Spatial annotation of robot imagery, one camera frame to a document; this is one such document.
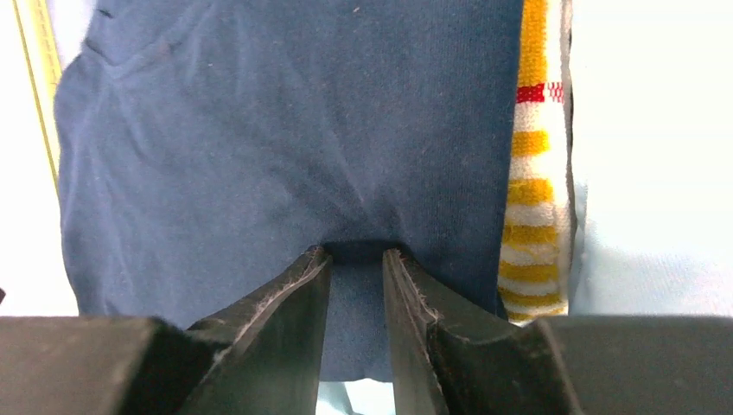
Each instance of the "yellow border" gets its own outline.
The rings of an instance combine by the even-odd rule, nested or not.
[[[13,0],[35,106],[48,153],[48,165],[58,192],[59,137],[54,121],[54,94],[61,64],[45,0]]]

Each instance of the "yellow ruler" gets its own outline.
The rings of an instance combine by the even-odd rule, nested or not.
[[[46,0],[12,0],[18,21],[28,73],[35,95],[35,107],[48,153],[48,164],[58,188],[59,137],[54,122],[54,94],[61,78],[54,31]]]

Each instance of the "striped towel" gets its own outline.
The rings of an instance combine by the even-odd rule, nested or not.
[[[564,0],[525,0],[499,291],[514,323],[567,312],[568,147],[563,100]]]

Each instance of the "navy fabric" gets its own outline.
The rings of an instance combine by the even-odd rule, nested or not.
[[[55,101],[80,311],[186,328],[324,244],[324,380],[392,376],[388,247],[502,315],[521,9],[99,0]]]

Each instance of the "white fabric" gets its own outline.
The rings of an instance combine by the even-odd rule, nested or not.
[[[571,314],[733,316],[733,21],[575,0]]]

